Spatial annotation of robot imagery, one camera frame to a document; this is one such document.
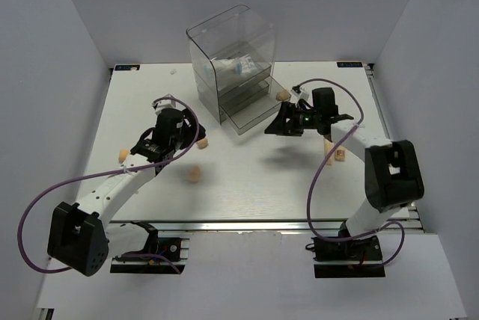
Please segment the clear drawer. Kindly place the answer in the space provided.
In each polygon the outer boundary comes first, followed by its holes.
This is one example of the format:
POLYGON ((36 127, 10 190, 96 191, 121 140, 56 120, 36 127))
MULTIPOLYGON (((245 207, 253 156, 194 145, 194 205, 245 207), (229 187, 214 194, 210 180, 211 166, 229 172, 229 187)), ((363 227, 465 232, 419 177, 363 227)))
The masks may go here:
POLYGON ((243 135, 278 112, 282 102, 275 95, 281 90, 289 91, 271 76, 244 83, 219 97, 220 109, 235 132, 243 135))

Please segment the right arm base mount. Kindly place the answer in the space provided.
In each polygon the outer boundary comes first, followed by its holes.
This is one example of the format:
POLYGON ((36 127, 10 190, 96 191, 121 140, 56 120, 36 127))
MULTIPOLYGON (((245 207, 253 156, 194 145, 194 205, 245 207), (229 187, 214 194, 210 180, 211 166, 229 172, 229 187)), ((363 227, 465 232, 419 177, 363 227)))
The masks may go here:
POLYGON ((305 249, 313 254, 317 279, 385 277, 377 236, 346 242, 328 242, 314 237, 305 249))

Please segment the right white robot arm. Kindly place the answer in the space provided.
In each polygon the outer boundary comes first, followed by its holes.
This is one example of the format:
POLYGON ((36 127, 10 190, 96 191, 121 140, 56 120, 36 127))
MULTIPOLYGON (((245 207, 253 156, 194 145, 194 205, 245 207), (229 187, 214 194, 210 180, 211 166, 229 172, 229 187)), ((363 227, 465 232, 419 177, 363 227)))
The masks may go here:
POLYGON ((330 87, 312 91, 312 106, 299 99, 281 104, 267 135, 300 137, 315 130, 337 149, 345 147, 364 162, 365 200, 342 226, 337 237, 339 253, 355 259, 370 238, 399 209, 424 196, 416 152, 411 141, 375 136, 348 114, 340 114, 330 87))

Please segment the clear acrylic drawer organizer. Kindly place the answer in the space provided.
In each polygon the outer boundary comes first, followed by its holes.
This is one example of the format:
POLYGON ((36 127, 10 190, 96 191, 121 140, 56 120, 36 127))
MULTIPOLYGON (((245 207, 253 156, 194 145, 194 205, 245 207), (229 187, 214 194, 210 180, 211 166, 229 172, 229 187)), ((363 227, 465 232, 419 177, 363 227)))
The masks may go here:
POLYGON ((271 22, 237 4, 186 29, 198 98, 219 122, 272 75, 276 32, 271 22))

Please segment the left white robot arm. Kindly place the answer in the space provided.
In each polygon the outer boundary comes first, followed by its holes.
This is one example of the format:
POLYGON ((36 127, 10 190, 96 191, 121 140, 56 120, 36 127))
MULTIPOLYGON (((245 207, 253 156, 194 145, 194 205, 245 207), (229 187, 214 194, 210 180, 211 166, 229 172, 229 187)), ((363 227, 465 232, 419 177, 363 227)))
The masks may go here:
POLYGON ((73 204, 60 203, 53 211, 47 253, 67 267, 90 277, 110 258, 163 258, 158 231, 141 221, 111 223, 120 208, 169 164, 175 153, 206 136, 206 129, 187 108, 167 108, 121 161, 118 173, 108 176, 73 204))

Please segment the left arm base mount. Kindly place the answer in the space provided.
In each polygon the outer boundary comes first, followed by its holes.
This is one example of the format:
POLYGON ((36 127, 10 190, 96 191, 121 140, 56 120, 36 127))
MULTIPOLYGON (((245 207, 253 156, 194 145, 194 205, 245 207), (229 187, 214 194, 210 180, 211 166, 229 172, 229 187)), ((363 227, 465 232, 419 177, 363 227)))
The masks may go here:
POLYGON ((133 221, 111 224, 106 231, 112 274, 182 274, 190 240, 160 232, 153 225, 133 221))

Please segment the cotton pad packet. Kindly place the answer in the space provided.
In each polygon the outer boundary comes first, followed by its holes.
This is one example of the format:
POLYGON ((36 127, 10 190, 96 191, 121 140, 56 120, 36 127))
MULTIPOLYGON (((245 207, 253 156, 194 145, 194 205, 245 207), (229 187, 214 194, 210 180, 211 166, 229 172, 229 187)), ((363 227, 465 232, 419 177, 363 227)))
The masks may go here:
POLYGON ((236 58, 234 59, 212 59, 207 61, 204 65, 205 73, 213 78, 214 81, 227 82, 236 79, 240 75, 234 72, 236 58))
POLYGON ((243 55, 236 59, 234 72, 237 75, 250 74, 257 71, 257 64, 250 55, 243 55))

